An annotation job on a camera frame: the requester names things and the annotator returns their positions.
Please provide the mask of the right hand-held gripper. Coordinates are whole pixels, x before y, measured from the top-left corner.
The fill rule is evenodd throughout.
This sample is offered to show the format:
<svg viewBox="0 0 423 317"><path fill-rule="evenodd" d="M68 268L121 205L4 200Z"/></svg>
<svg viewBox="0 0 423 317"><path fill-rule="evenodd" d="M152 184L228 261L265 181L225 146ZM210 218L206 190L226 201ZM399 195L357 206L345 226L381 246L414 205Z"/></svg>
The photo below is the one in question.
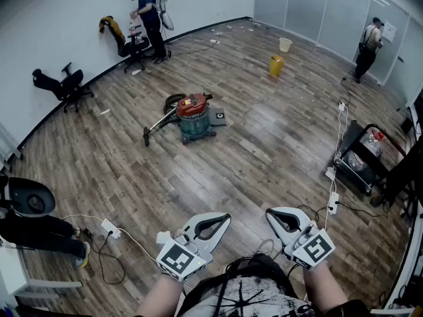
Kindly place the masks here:
<svg viewBox="0 0 423 317"><path fill-rule="evenodd" d="M285 246L287 258L306 270L314 269L335 250L326 230L319 229L316 222L298 208L269 208L266 219Z"/></svg>

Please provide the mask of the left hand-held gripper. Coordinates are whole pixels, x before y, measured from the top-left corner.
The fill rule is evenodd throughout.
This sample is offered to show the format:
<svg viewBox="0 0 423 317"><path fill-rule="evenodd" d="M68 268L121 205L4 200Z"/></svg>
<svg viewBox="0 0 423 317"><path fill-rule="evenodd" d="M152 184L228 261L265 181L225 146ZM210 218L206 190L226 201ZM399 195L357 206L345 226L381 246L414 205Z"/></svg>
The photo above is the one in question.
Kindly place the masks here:
<svg viewBox="0 0 423 317"><path fill-rule="evenodd" d="M172 237L169 231L159 232L156 238L159 247L157 265L177 281L184 282L213 261L211 253L230 223L228 213L202 213L193 216L176 237Z"/></svg>

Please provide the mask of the orange vacuum cleaner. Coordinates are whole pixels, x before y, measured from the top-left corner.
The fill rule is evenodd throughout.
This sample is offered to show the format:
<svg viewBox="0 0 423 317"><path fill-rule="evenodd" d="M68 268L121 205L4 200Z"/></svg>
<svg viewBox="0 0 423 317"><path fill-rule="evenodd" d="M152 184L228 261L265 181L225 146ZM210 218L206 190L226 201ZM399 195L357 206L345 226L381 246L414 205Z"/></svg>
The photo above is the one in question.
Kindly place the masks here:
<svg viewBox="0 0 423 317"><path fill-rule="evenodd" d="M201 114L207 107L207 98L203 94L190 94L178 101L176 114L178 117L191 117Z"/></svg>

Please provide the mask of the person's right forearm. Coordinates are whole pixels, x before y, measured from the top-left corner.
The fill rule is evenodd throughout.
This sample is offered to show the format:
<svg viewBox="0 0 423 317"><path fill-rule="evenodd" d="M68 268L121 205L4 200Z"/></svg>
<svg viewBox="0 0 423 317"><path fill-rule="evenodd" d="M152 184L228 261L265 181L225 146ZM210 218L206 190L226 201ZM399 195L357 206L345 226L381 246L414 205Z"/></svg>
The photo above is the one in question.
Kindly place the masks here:
<svg viewBox="0 0 423 317"><path fill-rule="evenodd" d="M348 298L333 277L325 261L312 270L303 270L308 299L322 312L348 302Z"/></svg>

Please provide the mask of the person's left forearm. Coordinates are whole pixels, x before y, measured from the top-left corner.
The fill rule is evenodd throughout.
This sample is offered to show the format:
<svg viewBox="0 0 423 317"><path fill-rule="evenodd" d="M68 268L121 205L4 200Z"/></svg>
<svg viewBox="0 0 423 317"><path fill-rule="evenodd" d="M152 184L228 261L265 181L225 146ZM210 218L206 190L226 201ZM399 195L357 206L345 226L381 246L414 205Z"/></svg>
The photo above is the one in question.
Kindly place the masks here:
<svg viewBox="0 0 423 317"><path fill-rule="evenodd" d="M161 274L141 302L136 316L174 317L184 284L170 275Z"/></svg>

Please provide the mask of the person's black trousers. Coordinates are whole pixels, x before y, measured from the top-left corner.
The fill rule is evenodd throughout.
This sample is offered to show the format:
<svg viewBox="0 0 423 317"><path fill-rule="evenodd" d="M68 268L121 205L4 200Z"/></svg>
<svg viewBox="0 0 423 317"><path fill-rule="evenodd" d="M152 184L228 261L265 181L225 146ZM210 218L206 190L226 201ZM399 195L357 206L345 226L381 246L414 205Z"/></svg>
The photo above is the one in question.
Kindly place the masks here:
<svg viewBox="0 0 423 317"><path fill-rule="evenodd" d="M226 272L232 277L237 275L251 275L268 278L276 282L279 289L284 289L287 296L297 298L289 277L281 267L266 254L259 253L250 257L242 257L227 266Z"/></svg>

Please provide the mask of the person's black white printed shirt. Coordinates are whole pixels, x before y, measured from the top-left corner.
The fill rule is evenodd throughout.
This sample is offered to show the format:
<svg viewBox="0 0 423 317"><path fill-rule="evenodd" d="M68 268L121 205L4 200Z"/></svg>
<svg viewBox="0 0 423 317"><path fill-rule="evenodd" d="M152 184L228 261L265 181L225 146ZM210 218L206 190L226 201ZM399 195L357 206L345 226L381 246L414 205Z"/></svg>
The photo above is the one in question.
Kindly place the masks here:
<svg viewBox="0 0 423 317"><path fill-rule="evenodd" d="M222 285L213 279L199 283L185 298L178 317L213 317ZM227 282L217 317L371 317L360 300L323 313L313 303L288 295L269 278L241 275Z"/></svg>

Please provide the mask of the black cart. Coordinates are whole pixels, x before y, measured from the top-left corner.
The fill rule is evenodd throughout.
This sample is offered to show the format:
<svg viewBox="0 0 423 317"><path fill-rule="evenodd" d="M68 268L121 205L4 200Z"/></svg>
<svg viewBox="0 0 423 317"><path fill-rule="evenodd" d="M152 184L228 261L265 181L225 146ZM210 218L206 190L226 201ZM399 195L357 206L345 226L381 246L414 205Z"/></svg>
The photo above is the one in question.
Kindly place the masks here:
<svg viewBox="0 0 423 317"><path fill-rule="evenodd" d="M360 139L370 129L376 129L385 135L385 141L382 143L382 153L379 158L367 150L360 142ZM398 150L401 157L406 156L404 149L384 129L373 123L362 127L354 120L347 127L340 148L334 156L334 165L362 193L369 196L372 189L376 186L375 184L388 175L389 169L381 161L383 147L388 143Z"/></svg>

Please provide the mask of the yellow waste bin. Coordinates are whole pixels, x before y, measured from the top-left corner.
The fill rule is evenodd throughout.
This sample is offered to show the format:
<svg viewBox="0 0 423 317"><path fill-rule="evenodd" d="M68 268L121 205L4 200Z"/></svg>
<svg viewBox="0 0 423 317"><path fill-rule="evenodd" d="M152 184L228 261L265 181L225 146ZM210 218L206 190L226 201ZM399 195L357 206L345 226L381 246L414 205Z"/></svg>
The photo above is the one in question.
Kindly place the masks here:
<svg viewBox="0 0 423 317"><path fill-rule="evenodd" d="M279 77L282 71L282 68L284 66L284 62L285 60L282 56L272 55L270 57L270 68L269 68L270 75L273 77Z"/></svg>

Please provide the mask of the grey shell backpack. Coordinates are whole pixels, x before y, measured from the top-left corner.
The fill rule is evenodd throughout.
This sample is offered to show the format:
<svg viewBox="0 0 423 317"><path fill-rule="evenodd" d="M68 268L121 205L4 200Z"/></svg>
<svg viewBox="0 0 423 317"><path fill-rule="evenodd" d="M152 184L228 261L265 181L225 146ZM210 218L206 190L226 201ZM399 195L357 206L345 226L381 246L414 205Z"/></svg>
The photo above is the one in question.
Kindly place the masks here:
<svg viewBox="0 0 423 317"><path fill-rule="evenodd" d="M49 215L56 208L50 189L34 180L11 177L8 189L11 209L20 216L39 218Z"/></svg>

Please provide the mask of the black office chair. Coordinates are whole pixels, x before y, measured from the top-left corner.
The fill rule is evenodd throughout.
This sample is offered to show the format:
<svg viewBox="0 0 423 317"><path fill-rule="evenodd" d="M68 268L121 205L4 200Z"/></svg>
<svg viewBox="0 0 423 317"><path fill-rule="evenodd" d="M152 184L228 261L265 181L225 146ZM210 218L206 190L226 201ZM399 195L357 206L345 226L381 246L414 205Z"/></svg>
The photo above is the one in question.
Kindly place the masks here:
<svg viewBox="0 0 423 317"><path fill-rule="evenodd" d="M149 47L150 42L147 36L142 36L141 34L142 31L138 31L135 36L128 36L130 42L126 42L124 45L117 44L118 55L123 58L128 57L124 73L127 73L128 69L136 63L140 65L143 71L145 70L145 66L142 61L146 59L147 56L143 54L143 51Z"/></svg>
<svg viewBox="0 0 423 317"><path fill-rule="evenodd" d="M53 92L55 97L64 102L63 112L67 113L69 105L74 105L75 111L79 111L79 100L85 96L94 97L94 93L89 87L82 87L83 72L81 69L72 73L70 71L71 62L69 62L62 70L66 76L62 81L53 79L45 75L41 69L35 69L32 72L32 80L35 87Z"/></svg>

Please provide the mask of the metal ladder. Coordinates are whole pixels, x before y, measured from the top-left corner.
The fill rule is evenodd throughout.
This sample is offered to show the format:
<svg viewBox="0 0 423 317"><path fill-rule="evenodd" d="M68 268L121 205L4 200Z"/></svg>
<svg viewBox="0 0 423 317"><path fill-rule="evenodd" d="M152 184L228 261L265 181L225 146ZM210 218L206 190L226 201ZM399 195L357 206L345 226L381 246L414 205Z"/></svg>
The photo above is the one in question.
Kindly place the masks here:
<svg viewBox="0 0 423 317"><path fill-rule="evenodd" d="M18 150L12 135L0 122L0 164L8 172L12 172L9 159L13 157L17 157L20 160L24 159L24 155Z"/></svg>

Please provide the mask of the yellow jacket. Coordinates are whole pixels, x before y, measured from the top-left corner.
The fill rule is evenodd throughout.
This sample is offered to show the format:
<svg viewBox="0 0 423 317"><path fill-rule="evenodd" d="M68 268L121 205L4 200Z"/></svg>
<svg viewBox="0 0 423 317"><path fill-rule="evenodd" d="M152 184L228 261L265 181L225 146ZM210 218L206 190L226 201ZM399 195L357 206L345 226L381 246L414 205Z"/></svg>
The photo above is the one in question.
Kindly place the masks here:
<svg viewBox="0 0 423 317"><path fill-rule="evenodd" d="M124 45L126 43L125 36L123 35L122 31L120 30L120 27L118 26L118 23L114 20L112 16L107 16L101 18L99 22L99 32L101 34L104 33L105 27L108 27L109 31L113 35L115 41L118 45Z"/></svg>

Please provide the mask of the grey white backpack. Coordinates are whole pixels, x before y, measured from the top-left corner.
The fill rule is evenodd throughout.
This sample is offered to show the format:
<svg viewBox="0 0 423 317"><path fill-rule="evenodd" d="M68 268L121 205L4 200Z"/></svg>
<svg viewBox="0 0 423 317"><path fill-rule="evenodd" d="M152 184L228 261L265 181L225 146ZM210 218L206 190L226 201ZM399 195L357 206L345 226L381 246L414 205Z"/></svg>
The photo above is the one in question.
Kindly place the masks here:
<svg viewBox="0 0 423 317"><path fill-rule="evenodd" d="M159 14L159 18L161 19L162 25L167 30L174 30L173 22L167 13L166 3L167 0L155 0L153 6Z"/></svg>

